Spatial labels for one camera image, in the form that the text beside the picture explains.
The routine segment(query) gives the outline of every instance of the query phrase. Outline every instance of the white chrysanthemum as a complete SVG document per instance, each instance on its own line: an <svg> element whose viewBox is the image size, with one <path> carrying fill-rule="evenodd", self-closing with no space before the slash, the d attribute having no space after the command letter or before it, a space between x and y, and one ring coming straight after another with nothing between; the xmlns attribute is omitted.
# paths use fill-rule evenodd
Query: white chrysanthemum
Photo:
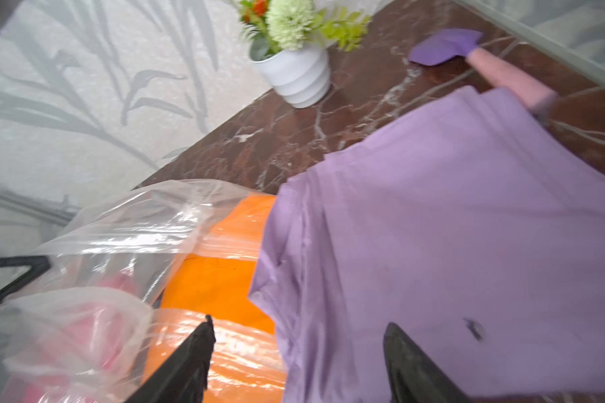
<svg viewBox="0 0 605 403"><path fill-rule="evenodd" d="M271 0L266 12L269 35L283 49L303 47L314 20L312 0Z"/></svg>

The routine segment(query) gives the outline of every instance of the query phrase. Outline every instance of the plastic wrap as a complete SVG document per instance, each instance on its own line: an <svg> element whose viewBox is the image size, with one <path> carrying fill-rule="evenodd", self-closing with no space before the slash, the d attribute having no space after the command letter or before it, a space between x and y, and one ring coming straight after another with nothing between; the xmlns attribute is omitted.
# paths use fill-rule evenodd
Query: plastic wrap
<svg viewBox="0 0 605 403"><path fill-rule="evenodd" d="M14 299L0 307L0 403L120 403L203 321L106 287ZM275 337L213 321L204 401L280 402L286 373Z"/></svg>
<svg viewBox="0 0 605 403"><path fill-rule="evenodd" d="M52 268L0 306L0 403L129 396L154 354L173 351L204 320L181 310L152 313L149 304L198 242L217 242L219 257L256 259L271 198L222 181L166 181L81 210L35 251ZM233 231L249 233L252 246L229 253ZM279 401L285 375L275 338L221 320L215 332L206 401Z"/></svg>
<svg viewBox="0 0 605 403"><path fill-rule="evenodd" d="M203 234L252 193L213 179L166 181L84 208L63 235L35 250L52 269L18 294L123 274L134 283L130 292L152 303Z"/></svg>
<svg viewBox="0 0 605 403"><path fill-rule="evenodd" d="M155 310L154 334L147 347L144 378L203 321L204 315L193 311ZM204 402L280 402L286 370L275 336L227 320L213 319L213 323L217 341Z"/></svg>
<svg viewBox="0 0 605 403"><path fill-rule="evenodd" d="M275 196L252 193L231 214L216 222L195 247L195 254L206 257L257 261L266 219Z"/></svg>

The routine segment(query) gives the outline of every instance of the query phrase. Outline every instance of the leaf pattern wallpaper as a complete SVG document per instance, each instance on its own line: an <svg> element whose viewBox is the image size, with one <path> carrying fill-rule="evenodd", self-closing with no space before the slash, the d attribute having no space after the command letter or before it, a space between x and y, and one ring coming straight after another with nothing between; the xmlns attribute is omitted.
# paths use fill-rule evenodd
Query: leaf pattern wallpaper
<svg viewBox="0 0 605 403"><path fill-rule="evenodd" d="M389 0L317 6L347 3ZM240 31L231 0L23 0L0 28L0 255L55 237L269 90Z"/></svg>

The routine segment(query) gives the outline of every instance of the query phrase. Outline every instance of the white ceramic vase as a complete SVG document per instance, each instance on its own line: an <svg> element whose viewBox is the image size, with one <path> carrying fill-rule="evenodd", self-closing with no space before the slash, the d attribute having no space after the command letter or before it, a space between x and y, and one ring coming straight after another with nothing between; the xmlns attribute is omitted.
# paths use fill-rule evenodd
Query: white ceramic vase
<svg viewBox="0 0 605 403"><path fill-rule="evenodd" d="M298 50L283 50L266 60L251 62L266 82L274 87L285 101L294 108L306 108L330 89L330 60L327 49L317 43L305 43Z"/></svg>

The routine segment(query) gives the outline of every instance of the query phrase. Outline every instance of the marble countertop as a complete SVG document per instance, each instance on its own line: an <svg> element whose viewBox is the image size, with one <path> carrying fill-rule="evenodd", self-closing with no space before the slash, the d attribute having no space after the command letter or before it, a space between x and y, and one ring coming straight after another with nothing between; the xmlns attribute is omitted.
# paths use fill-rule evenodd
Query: marble countertop
<svg viewBox="0 0 605 403"><path fill-rule="evenodd" d="M406 60L413 45L440 28L484 32L490 52L560 94L543 120L567 149L605 174L605 89L451 0L396 0L380 11L352 53L330 50L333 86L316 105L294 109L269 91L142 185L168 179L221 179L276 193L288 177L325 153L363 140L406 112L456 88L490 85L461 58L423 67ZM562 394L504 402L605 402L605 395Z"/></svg>

